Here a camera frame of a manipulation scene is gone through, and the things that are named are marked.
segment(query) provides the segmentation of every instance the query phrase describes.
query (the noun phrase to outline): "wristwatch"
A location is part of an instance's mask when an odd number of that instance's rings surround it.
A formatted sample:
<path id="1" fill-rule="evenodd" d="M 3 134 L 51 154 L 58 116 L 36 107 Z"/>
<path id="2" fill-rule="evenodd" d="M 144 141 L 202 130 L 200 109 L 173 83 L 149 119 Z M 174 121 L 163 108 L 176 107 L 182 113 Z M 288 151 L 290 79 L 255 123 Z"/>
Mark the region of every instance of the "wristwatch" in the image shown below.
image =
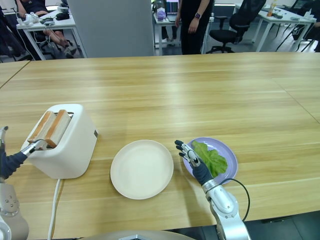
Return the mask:
<path id="1" fill-rule="evenodd" d="M 200 18 L 201 18 L 201 15 L 200 15 L 199 13 L 196 13 L 196 14 L 194 15 L 194 17 L 195 17 L 196 19 L 200 19 Z"/>

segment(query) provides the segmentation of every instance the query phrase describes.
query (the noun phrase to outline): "empty plate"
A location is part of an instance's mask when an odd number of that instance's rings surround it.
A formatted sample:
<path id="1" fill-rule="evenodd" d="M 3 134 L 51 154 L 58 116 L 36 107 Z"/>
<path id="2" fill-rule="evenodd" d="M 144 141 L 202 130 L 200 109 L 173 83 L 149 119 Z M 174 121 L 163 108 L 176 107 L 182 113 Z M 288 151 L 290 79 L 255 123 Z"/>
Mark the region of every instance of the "empty plate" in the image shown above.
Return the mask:
<path id="1" fill-rule="evenodd" d="M 219 141 L 217 139 L 211 138 L 211 137 L 198 137 L 193 140 L 191 140 L 187 145 L 194 148 L 192 146 L 192 142 L 197 141 L 198 143 L 205 143 L 208 146 L 208 150 L 217 150 L 218 154 L 225 158 L 226 163 L 228 164 L 228 167 L 225 171 L 225 173 L 220 173 L 218 176 L 214 178 L 214 180 L 219 184 L 224 179 L 234 178 L 238 171 L 238 161 L 237 157 L 234 154 L 234 152 L 225 145 L 222 141 Z M 190 166 L 190 163 L 183 158 L 183 163 L 188 170 L 188 172 L 193 176 L 192 168 Z"/>
<path id="2" fill-rule="evenodd" d="M 169 150 L 153 140 L 124 146 L 114 157 L 110 176 L 115 189 L 130 199 L 148 199 L 166 188 L 174 172 Z"/>

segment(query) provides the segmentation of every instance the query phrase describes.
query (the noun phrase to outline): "white plate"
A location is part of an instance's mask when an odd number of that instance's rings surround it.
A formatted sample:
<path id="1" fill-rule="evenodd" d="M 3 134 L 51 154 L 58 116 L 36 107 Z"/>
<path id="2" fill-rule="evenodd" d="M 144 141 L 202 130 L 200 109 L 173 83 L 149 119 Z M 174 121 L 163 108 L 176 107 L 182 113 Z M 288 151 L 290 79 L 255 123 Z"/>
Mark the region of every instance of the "white plate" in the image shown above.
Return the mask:
<path id="1" fill-rule="evenodd" d="M 148 199 L 166 188 L 174 172 L 169 150 L 153 140 L 124 146 L 114 157 L 110 176 L 115 189 L 130 199 Z"/>

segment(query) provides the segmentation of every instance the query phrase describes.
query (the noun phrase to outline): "purple plate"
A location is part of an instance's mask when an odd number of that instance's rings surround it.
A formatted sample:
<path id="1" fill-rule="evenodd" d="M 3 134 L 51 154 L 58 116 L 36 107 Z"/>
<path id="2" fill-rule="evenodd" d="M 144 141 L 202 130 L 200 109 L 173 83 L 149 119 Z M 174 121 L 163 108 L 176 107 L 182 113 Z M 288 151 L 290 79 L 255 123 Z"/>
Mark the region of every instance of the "purple plate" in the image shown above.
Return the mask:
<path id="1" fill-rule="evenodd" d="M 234 178 L 237 174 L 238 171 L 238 161 L 237 157 L 234 154 L 234 152 L 227 146 L 225 145 L 222 141 L 219 141 L 217 139 L 211 138 L 211 137 L 198 137 L 193 140 L 191 140 L 187 145 L 191 147 L 192 149 L 194 148 L 192 146 L 193 141 L 197 141 L 198 143 L 205 143 L 208 146 L 208 150 L 217 150 L 218 154 L 221 155 L 226 159 L 226 163 L 228 164 L 228 167 L 225 171 L 225 173 L 220 173 L 218 176 L 214 178 L 214 180 L 219 184 L 221 183 L 224 179 L 228 178 Z M 188 172 L 194 177 L 192 173 L 192 168 L 187 160 L 183 158 L 183 163 L 188 170 Z"/>

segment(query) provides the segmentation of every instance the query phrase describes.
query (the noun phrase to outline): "laptop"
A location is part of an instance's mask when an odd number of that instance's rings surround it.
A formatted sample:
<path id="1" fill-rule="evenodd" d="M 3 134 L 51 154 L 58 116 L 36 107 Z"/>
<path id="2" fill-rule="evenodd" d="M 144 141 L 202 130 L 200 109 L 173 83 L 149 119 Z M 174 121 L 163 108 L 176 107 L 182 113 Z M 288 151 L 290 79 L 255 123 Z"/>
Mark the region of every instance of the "laptop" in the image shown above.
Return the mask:
<path id="1" fill-rule="evenodd" d="M 165 13 L 169 22 L 175 22 L 179 10 L 179 0 L 166 0 Z"/>

